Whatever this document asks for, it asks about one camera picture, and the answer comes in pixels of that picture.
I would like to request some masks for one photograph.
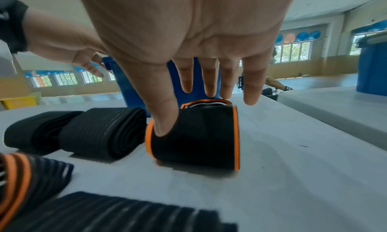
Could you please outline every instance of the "window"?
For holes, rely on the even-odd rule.
[[[55,79],[59,86],[77,85],[78,81],[74,73],[63,73],[55,75]]]
[[[94,83],[94,82],[101,82],[102,78],[96,77],[95,75],[91,74],[88,71],[83,71],[82,73],[83,81],[85,83]]]
[[[304,61],[310,59],[312,42],[297,42],[275,46],[275,63]]]
[[[112,73],[108,72],[108,75],[109,75],[110,81],[116,80],[116,77]]]
[[[52,83],[48,75],[30,77],[30,80],[35,88],[52,87]]]
[[[358,41],[358,39],[366,37],[366,36],[372,36],[372,35],[377,34],[377,33],[378,32],[369,32],[369,33],[355,35],[354,39],[352,40],[350,55],[360,55],[360,53],[362,52],[361,48],[356,48],[356,45],[357,45],[356,42]]]

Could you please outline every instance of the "hand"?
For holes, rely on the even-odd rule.
[[[91,62],[105,68],[97,52],[108,54],[108,51],[92,28],[28,8],[23,30],[30,52],[49,60],[79,66],[98,77],[104,76]]]
[[[242,59],[244,101],[258,101],[275,39],[292,0],[82,0],[102,41],[167,134],[177,100],[166,63],[172,59],[183,90],[192,90],[193,57],[206,94],[230,98]]]

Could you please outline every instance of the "ceiling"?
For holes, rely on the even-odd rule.
[[[79,0],[22,0],[58,17],[91,25]],[[295,0],[286,15],[286,21],[341,13],[371,0]]]

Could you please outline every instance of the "black sleeve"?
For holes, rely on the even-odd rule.
[[[25,52],[27,41],[22,21],[28,6],[19,0],[0,0],[0,39],[11,53]]]

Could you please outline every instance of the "floor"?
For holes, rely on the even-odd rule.
[[[311,88],[333,88],[356,86],[358,80],[357,74],[341,74],[335,76],[318,76],[318,77],[299,77],[280,79],[279,81],[285,86],[289,86],[294,90],[304,90]],[[235,86],[233,94],[242,93]],[[86,95],[71,95],[58,97],[43,97],[41,98],[41,105],[65,104],[65,103],[79,103],[85,101],[105,101],[112,99],[122,99],[121,93],[107,93],[107,94],[86,94]]]

